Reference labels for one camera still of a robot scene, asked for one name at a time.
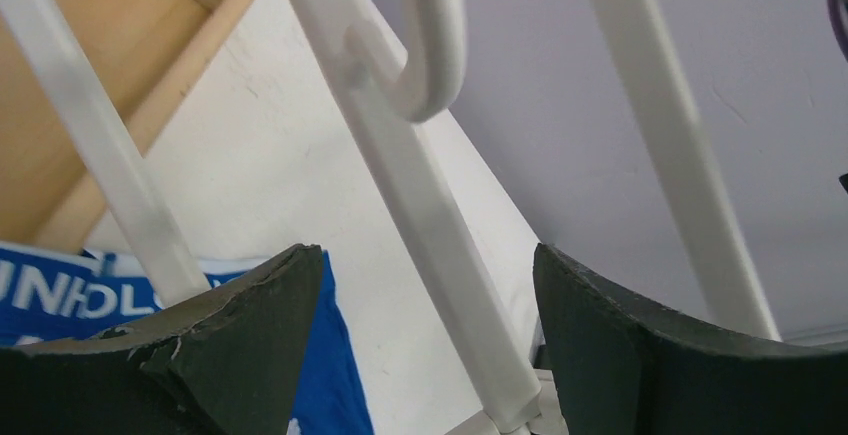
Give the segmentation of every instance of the wire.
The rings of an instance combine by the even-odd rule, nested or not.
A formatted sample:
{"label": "wire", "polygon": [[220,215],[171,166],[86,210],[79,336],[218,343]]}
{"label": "wire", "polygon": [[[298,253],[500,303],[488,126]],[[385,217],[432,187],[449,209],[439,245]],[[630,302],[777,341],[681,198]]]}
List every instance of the wire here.
{"label": "wire", "polygon": [[842,17],[842,9],[848,9],[845,0],[827,0],[827,13],[830,16],[830,25],[833,27],[833,35],[836,43],[842,50],[842,55],[848,61],[848,32],[845,29],[845,20]]}

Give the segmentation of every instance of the curved white hook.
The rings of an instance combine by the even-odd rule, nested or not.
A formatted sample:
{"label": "curved white hook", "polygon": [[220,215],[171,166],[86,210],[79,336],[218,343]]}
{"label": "curved white hook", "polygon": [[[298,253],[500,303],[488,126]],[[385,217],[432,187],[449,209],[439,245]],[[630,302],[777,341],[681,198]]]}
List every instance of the curved white hook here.
{"label": "curved white hook", "polygon": [[400,74],[391,50],[370,20],[351,25],[348,49],[367,66],[397,113],[424,122],[456,99],[465,77],[464,0],[402,0],[409,52]]}

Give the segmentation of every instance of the wooden box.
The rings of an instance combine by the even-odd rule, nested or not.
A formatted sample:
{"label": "wooden box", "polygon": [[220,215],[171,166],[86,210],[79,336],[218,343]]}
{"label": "wooden box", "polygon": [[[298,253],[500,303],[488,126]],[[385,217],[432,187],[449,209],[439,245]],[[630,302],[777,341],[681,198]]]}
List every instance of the wooden box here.
{"label": "wooden box", "polygon": [[[253,0],[56,0],[145,153]],[[0,17],[0,240],[76,251],[105,209]]]}

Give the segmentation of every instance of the gray wall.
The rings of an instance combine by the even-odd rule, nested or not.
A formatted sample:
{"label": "gray wall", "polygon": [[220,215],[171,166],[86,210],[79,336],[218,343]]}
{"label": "gray wall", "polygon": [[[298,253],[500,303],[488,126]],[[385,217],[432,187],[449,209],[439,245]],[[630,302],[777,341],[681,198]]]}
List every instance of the gray wall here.
{"label": "gray wall", "polygon": [[[397,0],[375,1],[402,34]],[[848,63],[824,0],[661,3],[781,330],[841,329]],[[453,113],[539,237],[704,317],[588,1],[467,4]]]}

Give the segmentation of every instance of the blue package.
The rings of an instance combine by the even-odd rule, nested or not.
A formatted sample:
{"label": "blue package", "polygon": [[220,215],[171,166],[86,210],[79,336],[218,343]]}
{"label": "blue package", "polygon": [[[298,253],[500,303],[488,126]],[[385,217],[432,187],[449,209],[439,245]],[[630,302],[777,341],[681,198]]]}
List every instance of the blue package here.
{"label": "blue package", "polygon": [[[261,261],[201,261],[200,266],[218,286]],[[71,256],[0,242],[0,346],[84,339],[161,310],[142,273],[129,255],[89,251]],[[324,252],[289,435],[374,433],[335,289]]]}

